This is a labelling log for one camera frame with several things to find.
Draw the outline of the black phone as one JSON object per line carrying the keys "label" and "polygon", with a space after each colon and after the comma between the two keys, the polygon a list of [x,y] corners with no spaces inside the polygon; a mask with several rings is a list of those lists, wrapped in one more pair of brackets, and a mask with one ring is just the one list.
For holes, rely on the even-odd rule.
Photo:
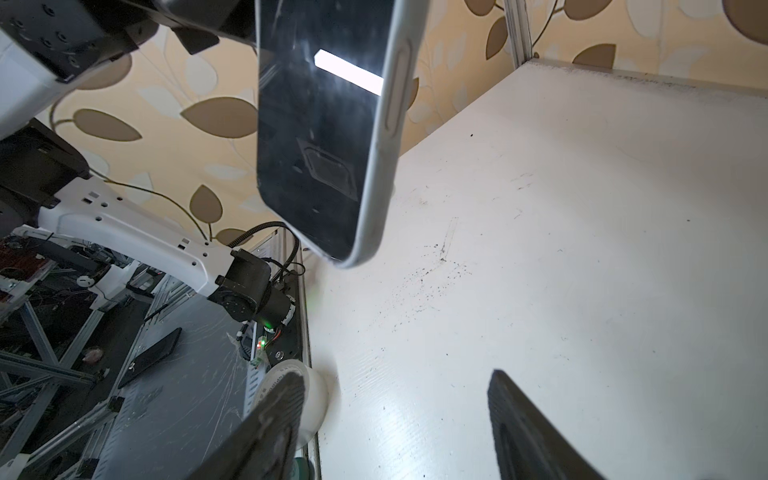
{"label": "black phone", "polygon": [[381,243],[426,1],[261,1],[256,179],[264,204],[340,268]]}

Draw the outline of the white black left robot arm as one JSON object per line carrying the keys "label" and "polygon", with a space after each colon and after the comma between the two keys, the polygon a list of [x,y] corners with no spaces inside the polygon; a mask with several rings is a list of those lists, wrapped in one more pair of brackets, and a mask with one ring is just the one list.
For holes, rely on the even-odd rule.
{"label": "white black left robot arm", "polygon": [[285,267],[245,250],[256,190],[253,1],[5,1],[1,231],[28,225],[181,280],[283,332]]}

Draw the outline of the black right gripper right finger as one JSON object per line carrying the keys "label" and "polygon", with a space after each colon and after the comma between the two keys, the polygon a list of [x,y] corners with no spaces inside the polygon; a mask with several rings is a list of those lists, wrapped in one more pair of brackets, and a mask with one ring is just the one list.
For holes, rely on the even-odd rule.
{"label": "black right gripper right finger", "polygon": [[502,370],[487,390],[494,449],[502,479],[600,479]]}

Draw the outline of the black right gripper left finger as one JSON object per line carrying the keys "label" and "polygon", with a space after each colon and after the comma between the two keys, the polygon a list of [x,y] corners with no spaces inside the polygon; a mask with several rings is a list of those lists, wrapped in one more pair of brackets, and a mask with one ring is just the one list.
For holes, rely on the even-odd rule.
{"label": "black right gripper left finger", "polygon": [[188,477],[190,479],[289,479],[296,452],[296,427],[277,413],[281,394],[271,393],[255,412]]}

